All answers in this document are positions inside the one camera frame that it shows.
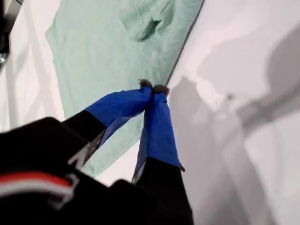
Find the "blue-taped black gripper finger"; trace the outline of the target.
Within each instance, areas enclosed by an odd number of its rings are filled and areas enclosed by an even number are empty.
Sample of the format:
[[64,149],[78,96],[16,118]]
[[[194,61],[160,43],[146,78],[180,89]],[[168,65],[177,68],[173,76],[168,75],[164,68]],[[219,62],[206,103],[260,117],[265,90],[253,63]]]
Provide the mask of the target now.
[[189,206],[182,179],[182,167],[175,143],[169,89],[155,85],[146,107],[137,164],[132,182],[164,204]]
[[87,141],[69,164],[85,164],[119,128],[145,110],[152,100],[152,84],[141,79],[139,85],[139,89],[108,94],[63,122]]

